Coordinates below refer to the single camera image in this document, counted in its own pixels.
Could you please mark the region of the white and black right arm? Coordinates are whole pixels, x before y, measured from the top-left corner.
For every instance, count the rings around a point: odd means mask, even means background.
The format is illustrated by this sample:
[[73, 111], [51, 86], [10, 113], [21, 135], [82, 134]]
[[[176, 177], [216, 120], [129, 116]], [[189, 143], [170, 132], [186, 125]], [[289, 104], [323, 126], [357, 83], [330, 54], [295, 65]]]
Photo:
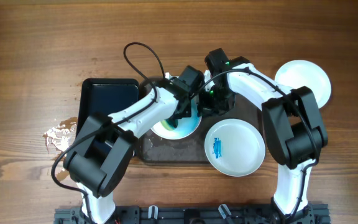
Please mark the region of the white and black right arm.
[[198, 99], [199, 116], [227, 113], [236, 95], [258, 107], [265, 142], [278, 163], [271, 221], [293, 223], [306, 217], [310, 210], [306, 199], [310, 173], [328, 143], [314, 93], [307, 86], [279, 84], [244, 57], [228, 59], [221, 48], [210, 51], [204, 62], [211, 78], [193, 94]]

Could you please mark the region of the green and yellow sponge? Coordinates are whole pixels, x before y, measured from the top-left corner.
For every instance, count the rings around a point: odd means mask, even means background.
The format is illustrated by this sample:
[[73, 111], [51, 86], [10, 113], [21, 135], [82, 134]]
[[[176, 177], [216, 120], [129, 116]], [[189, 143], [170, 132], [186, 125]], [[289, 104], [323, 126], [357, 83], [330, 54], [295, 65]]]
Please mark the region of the green and yellow sponge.
[[178, 127], [178, 120], [177, 119], [164, 119], [161, 121], [161, 125], [169, 131], [173, 131]]

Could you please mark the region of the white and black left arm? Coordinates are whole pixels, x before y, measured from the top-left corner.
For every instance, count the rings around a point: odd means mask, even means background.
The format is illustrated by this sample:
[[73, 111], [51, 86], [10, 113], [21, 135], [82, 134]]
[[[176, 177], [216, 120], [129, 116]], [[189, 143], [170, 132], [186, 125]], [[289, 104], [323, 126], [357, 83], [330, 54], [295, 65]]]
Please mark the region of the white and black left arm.
[[116, 209], [113, 190], [123, 178], [137, 141], [154, 126], [177, 139], [190, 135], [200, 119], [192, 96], [204, 74], [188, 66], [178, 77], [152, 84], [148, 95], [109, 115], [94, 113], [67, 149], [63, 166], [83, 196], [88, 223], [106, 223]]

